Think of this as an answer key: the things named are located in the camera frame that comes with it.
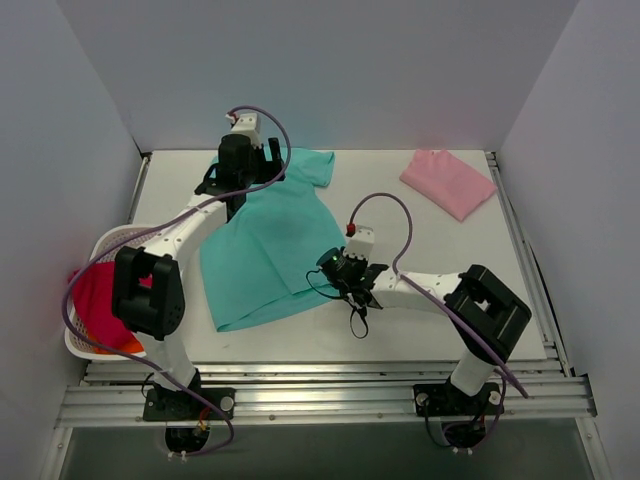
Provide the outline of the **teal t shirt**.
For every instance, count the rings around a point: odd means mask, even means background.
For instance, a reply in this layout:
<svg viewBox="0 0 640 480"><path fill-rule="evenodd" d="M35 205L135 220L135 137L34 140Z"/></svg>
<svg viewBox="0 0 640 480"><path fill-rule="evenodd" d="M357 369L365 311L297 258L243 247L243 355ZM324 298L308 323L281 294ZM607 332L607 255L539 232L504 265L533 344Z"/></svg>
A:
<svg viewBox="0 0 640 480"><path fill-rule="evenodd" d="M335 155L296 148L285 178L248 195L234 217L200 246L200 269L215 328L256 327L323 305L336 292L316 262L344 236L317 196Z"/></svg>

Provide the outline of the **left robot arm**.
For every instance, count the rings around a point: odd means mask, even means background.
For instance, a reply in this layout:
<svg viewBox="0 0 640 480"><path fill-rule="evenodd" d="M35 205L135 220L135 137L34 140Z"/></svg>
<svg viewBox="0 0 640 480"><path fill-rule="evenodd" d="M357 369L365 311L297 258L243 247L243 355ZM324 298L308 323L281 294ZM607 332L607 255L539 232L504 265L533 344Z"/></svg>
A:
<svg viewBox="0 0 640 480"><path fill-rule="evenodd" d="M194 417L202 405L199 372L177 332L186 310L183 271L249 191L284 179L289 157L275 137L259 146L246 134L225 135L185 209L141 246L123 246L115 256L112 314L143 346L157 398L179 419Z"/></svg>

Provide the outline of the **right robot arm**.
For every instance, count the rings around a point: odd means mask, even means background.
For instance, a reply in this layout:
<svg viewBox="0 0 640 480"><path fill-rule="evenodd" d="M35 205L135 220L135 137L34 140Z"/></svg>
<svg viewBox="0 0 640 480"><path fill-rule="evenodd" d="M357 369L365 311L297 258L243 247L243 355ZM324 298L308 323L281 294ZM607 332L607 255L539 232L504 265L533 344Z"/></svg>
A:
<svg viewBox="0 0 640 480"><path fill-rule="evenodd" d="M441 311L453 323L465 351L444 388L455 412L469 411L495 372L527 398L528 392L507 367L532 318L530 308L488 268L473 264L462 273L425 274L370 264L333 248L317 261L319 271L365 317L369 308Z"/></svg>

